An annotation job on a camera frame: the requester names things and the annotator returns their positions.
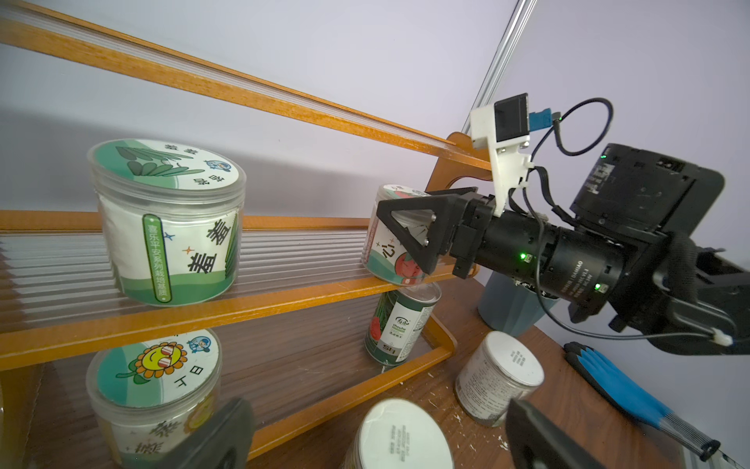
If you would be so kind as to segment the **strawberry seed jar red label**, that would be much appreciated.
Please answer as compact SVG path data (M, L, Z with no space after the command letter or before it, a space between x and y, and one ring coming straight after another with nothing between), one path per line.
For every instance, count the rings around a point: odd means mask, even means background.
M376 195L361 263L375 277L393 285L419 285L427 275L398 238L377 216L381 201L427 197L427 193L401 185L383 185Z

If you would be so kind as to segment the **mimosa seed jar green label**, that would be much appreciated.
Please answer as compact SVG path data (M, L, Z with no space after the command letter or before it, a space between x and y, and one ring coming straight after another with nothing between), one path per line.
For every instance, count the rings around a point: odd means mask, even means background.
M196 146L121 139L91 148L116 287L156 307L202 303L238 277L246 174Z

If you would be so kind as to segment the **metal can green label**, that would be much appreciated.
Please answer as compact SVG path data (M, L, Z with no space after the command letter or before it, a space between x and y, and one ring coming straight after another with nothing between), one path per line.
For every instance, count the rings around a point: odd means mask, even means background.
M436 283L383 293L365 335L365 350L385 367L405 362L440 300Z

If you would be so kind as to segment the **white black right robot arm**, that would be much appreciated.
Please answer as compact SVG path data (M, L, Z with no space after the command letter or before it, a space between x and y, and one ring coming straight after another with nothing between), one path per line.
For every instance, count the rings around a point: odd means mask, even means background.
M724 185L716 171L610 144L560 227L473 188L385 200L377 216L426 273L448 255L456 277L480 265L566 300L570 332L611 306L612 341L744 356L749 275L691 240Z

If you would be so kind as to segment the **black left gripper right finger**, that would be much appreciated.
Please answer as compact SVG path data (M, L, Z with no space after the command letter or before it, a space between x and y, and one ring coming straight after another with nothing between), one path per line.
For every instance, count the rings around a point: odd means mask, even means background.
M526 401L511 400L506 417L506 433L516 468L605 468Z

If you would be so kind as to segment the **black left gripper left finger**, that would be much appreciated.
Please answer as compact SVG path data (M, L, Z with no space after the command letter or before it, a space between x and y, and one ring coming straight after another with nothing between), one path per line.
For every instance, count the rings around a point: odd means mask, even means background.
M248 400L228 401L155 468L244 468L256 431L256 417Z

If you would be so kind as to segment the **white-lid seed jar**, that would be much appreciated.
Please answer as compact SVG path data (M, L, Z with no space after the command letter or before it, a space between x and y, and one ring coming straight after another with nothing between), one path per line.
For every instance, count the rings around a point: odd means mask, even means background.
M498 427L511 400L527 397L544 379L540 361L527 346L507 333L492 331L460 371L454 391L460 406L474 420Z
M363 418L343 468L452 468L445 434L431 416L402 399L379 402Z

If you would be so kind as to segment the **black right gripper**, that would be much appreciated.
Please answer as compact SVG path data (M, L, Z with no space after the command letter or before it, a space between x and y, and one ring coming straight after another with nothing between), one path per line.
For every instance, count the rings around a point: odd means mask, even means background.
M527 216L508 211L495 216L494 197L482 197L478 189L451 188L430 191L427 197L383 200L376 214L426 274L431 275L439 258L449 252L455 259L455 277L466 279L476 263L519 277L527 263ZM411 211L435 216L422 238L412 236L395 218L397 212Z

